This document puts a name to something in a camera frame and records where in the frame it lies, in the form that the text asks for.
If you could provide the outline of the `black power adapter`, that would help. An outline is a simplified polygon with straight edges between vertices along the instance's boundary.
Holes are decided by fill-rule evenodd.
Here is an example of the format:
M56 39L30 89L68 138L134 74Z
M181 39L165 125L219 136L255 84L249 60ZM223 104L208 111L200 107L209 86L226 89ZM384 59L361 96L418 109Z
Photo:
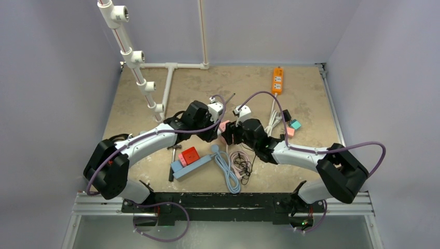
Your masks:
M291 116L290 112L287 109L284 109L282 111L282 115L283 115L283 118L284 118L285 122L290 122L292 120L292 116Z

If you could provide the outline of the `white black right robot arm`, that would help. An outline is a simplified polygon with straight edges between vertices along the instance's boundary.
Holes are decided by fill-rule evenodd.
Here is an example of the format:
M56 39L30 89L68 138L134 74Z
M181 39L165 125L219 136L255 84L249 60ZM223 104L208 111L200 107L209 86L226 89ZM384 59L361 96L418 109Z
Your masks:
M221 135L228 145L245 144L265 163L293 165L318 173L318 180L301 183L295 189L291 204L298 211L328 198L350 204L368 178L367 169L343 145L295 147L286 143L283 135L269 136L258 119L227 122Z

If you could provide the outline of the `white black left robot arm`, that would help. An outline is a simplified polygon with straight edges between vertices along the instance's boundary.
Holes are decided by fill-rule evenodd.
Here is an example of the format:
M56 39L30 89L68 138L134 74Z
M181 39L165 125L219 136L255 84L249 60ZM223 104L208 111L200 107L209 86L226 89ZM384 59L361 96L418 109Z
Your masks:
M134 201L141 212L155 205L152 190L128 178L129 169L138 161L164 148L172 147L196 135L205 142L217 138L224 104L193 101L185 111L167 118L157 127L135 137L114 142L102 140L96 146L83 171L88 188L94 187L104 199L121 197Z

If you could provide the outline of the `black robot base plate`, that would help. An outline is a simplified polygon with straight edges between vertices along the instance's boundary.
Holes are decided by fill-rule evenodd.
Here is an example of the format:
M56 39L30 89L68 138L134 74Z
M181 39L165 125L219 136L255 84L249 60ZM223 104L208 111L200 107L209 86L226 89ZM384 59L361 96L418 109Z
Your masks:
M301 225L313 214L322 214L323 201L306 204L292 193L184 193L156 192L136 205L125 199L123 213L152 214L160 226L176 221L271 222Z

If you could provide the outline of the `teal USB charger plug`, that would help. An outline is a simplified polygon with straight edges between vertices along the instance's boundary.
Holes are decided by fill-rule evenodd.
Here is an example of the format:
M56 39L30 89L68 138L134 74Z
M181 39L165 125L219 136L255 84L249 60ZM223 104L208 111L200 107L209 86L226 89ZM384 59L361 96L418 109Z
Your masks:
M289 122L289 125L292 129L298 130L301 128L301 123L297 119L293 119Z

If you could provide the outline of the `pink cube power socket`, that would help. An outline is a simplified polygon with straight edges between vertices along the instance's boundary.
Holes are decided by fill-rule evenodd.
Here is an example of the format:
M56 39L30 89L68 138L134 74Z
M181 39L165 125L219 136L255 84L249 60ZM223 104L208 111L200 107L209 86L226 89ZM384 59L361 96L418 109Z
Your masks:
M222 133L226 131L226 125L230 123L229 120L223 121L219 124L218 130L217 130L217 134L218 134L218 139L225 145L227 145L226 140L222 137Z

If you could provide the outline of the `salmon pink USB charger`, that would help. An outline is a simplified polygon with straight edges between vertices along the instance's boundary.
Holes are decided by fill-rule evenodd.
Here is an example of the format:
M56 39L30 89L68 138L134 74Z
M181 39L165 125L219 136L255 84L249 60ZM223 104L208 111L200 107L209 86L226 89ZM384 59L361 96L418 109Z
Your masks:
M286 136L287 136L289 139L291 139L291 138L294 137L295 129L290 128L290 127L287 127L287 128L285 129L285 133L286 133Z

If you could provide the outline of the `orange power strip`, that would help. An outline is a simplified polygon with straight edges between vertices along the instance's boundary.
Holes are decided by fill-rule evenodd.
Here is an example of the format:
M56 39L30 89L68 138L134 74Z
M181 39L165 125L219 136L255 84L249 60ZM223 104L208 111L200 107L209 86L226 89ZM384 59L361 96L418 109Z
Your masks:
M271 92L274 95L280 95L283 90L284 70L281 67L273 69Z

